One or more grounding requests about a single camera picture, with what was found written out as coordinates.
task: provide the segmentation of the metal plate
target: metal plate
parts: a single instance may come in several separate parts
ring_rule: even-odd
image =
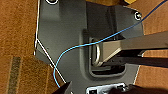
[[[69,47],[89,42],[83,38],[83,32],[88,29],[87,13],[85,0],[60,0],[56,5],[41,0],[38,39],[55,62]],[[50,63],[39,45],[37,50],[36,57]],[[89,58],[89,47],[78,48],[66,53],[58,64],[58,70],[65,81],[72,81],[74,94],[85,94],[90,86],[134,82],[137,65],[126,64],[124,74],[117,77],[96,78],[89,72]]]

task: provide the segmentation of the gray metal panel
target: gray metal panel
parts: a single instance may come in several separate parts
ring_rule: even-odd
[[[60,0],[56,5],[49,5],[45,0],[41,0],[38,38],[45,48],[48,48],[47,51],[55,62],[65,49],[83,43],[84,29],[87,29],[85,0]],[[85,62],[87,60],[84,52],[84,48],[72,50],[62,57],[58,65],[58,70],[65,81],[72,81],[74,94],[85,94],[86,88],[90,86],[119,82],[133,83],[137,65],[127,64],[125,74],[121,77],[90,78],[86,70],[89,63]]]

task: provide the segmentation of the metal bar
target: metal bar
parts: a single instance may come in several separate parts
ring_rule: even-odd
[[[168,49],[168,31],[119,41],[103,42],[102,48],[102,62],[107,62],[122,50]]]
[[[112,66],[114,64],[136,64],[154,67],[168,68],[168,58],[149,58],[149,57],[116,57],[112,62],[104,62],[102,66]]]
[[[122,50],[168,49],[168,31],[121,41]]]

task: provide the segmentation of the screw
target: screw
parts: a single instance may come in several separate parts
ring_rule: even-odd
[[[139,12],[135,12],[135,16],[134,17],[135,17],[136,20],[139,21],[139,20],[141,20],[142,15]]]

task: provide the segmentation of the blue cable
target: blue cable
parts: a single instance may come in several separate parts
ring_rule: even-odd
[[[162,1],[162,2],[161,2],[160,4],[158,4],[151,12],[149,12],[141,21],[135,23],[134,25],[132,25],[132,26],[130,26],[130,27],[127,27],[127,28],[125,28],[125,29],[123,29],[123,30],[121,30],[121,31],[119,31],[119,32],[117,32],[117,33],[115,33],[115,34],[113,34],[113,35],[110,35],[110,36],[108,36],[108,37],[106,37],[106,38],[104,38],[104,39],[102,39],[102,40],[100,40],[100,41],[93,42],[93,43],[88,43],[88,44],[82,44],[82,45],[78,45],[78,46],[73,46],[73,47],[71,47],[71,48],[65,50],[64,52],[62,52],[61,55],[59,56],[59,58],[57,59],[57,62],[56,62],[56,65],[55,65],[55,68],[54,68],[54,71],[53,71],[53,77],[54,77],[54,80],[55,80],[55,83],[57,84],[57,86],[60,88],[60,85],[58,84],[58,81],[57,81],[57,79],[56,79],[56,77],[55,77],[55,70],[56,70],[56,67],[57,67],[57,65],[58,65],[58,63],[59,63],[59,61],[60,61],[60,59],[62,58],[62,56],[63,56],[66,52],[68,52],[68,51],[70,51],[70,50],[72,50],[72,49],[75,49],[75,48],[80,48],[80,47],[85,47],[85,46],[90,46],[90,45],[95,45],[95,44],[101,43],[101,42],[103,42],[103,41],[105,41],[105,40],[107,40],[107,39],[109,39],[109,38],[112,38],[112,37],[114,37],[114,36],[120,34],[120,33],[123,32],[123,31],[126,31],[126,30],[128,30],[128,29],[130,29],[130,28],[133,28],[134,26],[136,26],[136,25],[142,23],[151,13],[153,13],[157,8],[159,8],[159,7],[160,7],[162,4],[164,4],[166,1],[168,1],[168,0]]]

